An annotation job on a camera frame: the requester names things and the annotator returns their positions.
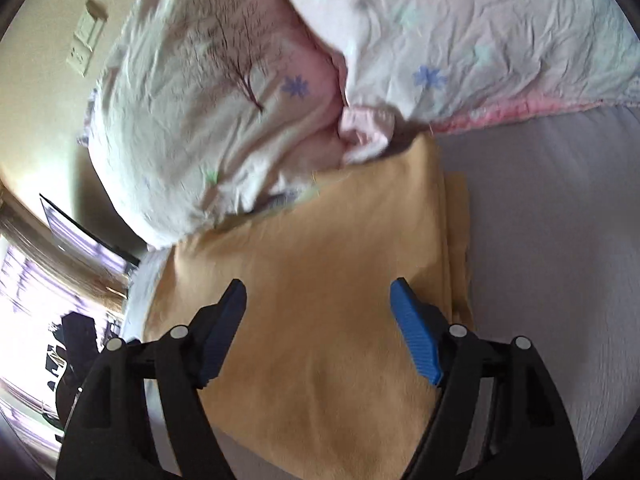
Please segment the brown window curtain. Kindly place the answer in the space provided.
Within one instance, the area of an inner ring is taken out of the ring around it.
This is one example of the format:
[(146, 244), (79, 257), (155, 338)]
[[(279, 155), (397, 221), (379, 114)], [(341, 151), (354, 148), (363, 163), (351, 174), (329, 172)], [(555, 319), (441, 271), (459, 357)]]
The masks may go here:
[(1, 234), (35, 261), (49, 278), (83, 294), (108, 310), (122, 313), (127, 284), (96, 263), (58, 244), (51, 232), (1, 185)]

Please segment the dark framed mirror panel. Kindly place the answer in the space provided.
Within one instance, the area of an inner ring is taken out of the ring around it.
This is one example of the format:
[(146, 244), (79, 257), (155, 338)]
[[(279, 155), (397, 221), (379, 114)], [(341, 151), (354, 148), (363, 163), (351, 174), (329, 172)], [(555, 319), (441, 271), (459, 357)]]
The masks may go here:
[(58, 240), (58, 246), (113, 275), (130, 276), (137, 269), (140, 263), (137, 257), (100, 240), (47, 197), (39, 195), (39, 199), (49, 229)]

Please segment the grey-purple textured bed sheet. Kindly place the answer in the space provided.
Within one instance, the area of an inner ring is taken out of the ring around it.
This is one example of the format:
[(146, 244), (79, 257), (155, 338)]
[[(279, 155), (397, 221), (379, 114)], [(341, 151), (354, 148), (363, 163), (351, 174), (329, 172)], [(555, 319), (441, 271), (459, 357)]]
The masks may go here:
[[(447, 320), (489, 340), (527, 337), (565, 410), (536, 418), (512, 477), (588, 478), (639, 405), (639, 112), (598, 107), (432, 140), (469, 195), (472, 320)], [(175, 247), (142, 260), (126, 338), (147, 341)]]

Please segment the white floral pillow with tree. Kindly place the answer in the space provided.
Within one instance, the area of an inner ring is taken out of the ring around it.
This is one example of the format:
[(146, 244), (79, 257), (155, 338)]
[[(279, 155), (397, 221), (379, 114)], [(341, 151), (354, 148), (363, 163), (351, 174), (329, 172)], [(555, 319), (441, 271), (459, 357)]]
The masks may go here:
[(288, 0), (137, 0), (91, 105), (93, 168), (156, 248), (375, 158), (395, 125), (346, 105)]

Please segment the white wall switch and socket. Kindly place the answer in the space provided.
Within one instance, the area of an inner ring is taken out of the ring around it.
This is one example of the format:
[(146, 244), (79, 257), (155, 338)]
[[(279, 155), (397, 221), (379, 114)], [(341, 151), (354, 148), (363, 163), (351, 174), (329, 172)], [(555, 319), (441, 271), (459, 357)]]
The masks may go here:
[(86, 76), (106, 22), (104, 7), (94, 0), (87, 0), (66, 52), (67, 65), (81, 77)]

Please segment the pink floral pillow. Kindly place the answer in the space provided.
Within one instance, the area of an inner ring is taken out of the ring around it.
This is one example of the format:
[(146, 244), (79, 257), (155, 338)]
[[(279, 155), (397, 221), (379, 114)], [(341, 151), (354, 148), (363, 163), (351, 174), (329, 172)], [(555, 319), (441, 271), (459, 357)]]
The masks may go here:
[(341, 73), (344, 130), (438, 132), (639, 102), (615, 0), (290, 0)]

